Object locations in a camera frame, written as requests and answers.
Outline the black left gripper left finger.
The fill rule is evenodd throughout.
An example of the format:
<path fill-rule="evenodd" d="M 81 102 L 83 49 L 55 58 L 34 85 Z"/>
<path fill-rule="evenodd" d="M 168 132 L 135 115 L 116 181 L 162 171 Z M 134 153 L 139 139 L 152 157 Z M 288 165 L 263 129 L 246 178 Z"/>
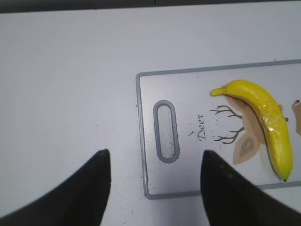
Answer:
<path fill-rule="evenodd" d="M 2 226 L 98 226 L 111 190 L 107 149 L 96 152 L 52 191 L 1 217 Z"/>

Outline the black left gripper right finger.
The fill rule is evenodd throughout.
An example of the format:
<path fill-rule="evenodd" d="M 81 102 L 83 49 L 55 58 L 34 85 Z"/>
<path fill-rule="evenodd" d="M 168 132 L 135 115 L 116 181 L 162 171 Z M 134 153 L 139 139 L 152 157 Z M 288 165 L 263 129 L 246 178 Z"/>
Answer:
<path fill-rule="evenodd" d="M 215 151 L 202 157 L 200 188 L 212 226 L 299 226 L 301 214 L 269 196 Z"/>

